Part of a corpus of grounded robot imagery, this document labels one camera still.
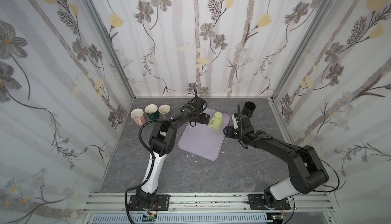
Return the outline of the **light green ceramic mug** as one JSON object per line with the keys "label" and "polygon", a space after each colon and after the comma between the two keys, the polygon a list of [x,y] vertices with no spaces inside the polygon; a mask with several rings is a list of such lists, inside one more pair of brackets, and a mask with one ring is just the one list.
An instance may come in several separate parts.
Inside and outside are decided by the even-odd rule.
{"label": "light green ceramic mug", "polygon": [[223,114],[220,112],[216,112],[213,115],[212,119],[210,119],[208,123],[208,127],[214,129],[221,129],[223,127],[223,123],[224,123]]}

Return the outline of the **black ceramic mug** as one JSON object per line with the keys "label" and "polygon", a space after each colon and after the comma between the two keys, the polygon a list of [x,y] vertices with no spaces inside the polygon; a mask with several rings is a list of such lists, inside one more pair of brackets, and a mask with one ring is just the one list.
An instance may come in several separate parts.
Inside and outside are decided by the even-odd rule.
{"label": "black ceramic mug", "polygon": [[251,118],[252,115],[254,114],[255,109],[256,109],[256,105],[251,101],[247,101],[247,102],[245,102],[245,104],[242,108],[241,114],[243,116],[247,116],[247,117]]}

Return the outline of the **grey ceramic mug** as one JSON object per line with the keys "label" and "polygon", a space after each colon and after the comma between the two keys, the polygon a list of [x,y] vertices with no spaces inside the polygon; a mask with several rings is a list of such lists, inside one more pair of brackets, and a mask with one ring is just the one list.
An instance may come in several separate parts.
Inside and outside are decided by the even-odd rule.
{"label": "grey ceramic mug", "polygon": [[158,108],[159,118],[167,120],[171,118],[171,107],[167,104],[163,104]]}

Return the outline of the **dark green ceramic mug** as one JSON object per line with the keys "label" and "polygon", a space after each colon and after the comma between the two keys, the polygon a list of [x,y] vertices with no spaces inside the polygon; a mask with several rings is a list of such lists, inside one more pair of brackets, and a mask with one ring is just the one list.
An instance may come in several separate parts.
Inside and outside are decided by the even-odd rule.
{"label": "dark green ceramic mug", "polygon": [[145,107],[145,113],[150,121],[158,120],[160,117],[158,106],[155,104],[149,104]]}

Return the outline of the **pink ceramic mug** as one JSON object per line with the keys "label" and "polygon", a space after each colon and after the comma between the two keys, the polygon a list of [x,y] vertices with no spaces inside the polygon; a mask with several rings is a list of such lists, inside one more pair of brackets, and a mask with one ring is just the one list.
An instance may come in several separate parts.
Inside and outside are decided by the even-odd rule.
{"label": "pink ceramic mug", "polygon": [[145,117],[145,112],[143,109],[137,108],[131,111],[130,113],[131,118],[135,122],[136,125],[138,126],[143,126],[146,124],[147,120]]}

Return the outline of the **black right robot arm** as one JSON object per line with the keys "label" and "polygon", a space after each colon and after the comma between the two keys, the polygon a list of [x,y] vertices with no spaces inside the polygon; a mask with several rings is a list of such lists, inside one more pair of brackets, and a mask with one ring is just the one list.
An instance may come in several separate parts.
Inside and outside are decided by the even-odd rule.
{"label": "black right robot arm", "polygon": [[272,207],[287,197],[308,194],[329,180],[318,154],[311,146],[300,147],[282,142],[261,130],[226,126],[225,137],[237,139],[244,148],[264,150],[285,162],[289,177],[264,190],[264,203]]}

